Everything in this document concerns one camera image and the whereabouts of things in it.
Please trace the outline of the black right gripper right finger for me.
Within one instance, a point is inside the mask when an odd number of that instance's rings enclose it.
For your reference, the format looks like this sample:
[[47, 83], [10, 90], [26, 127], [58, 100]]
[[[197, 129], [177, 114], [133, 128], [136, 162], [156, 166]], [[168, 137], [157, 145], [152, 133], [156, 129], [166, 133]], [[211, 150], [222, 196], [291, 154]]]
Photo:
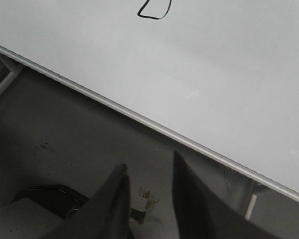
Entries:
[[218, 198], [177, 151], [173, 154], [173, 207], [181, 239], [274, 239]]

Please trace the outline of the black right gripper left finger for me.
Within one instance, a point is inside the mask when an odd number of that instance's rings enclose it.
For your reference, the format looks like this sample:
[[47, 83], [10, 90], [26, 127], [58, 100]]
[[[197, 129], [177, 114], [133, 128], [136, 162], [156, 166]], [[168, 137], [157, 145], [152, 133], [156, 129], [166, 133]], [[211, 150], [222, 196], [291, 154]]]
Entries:
[[116, 166], [102, 187], [76, 214], [45, 239], [131, 239], [130, 178], [127, 166]]

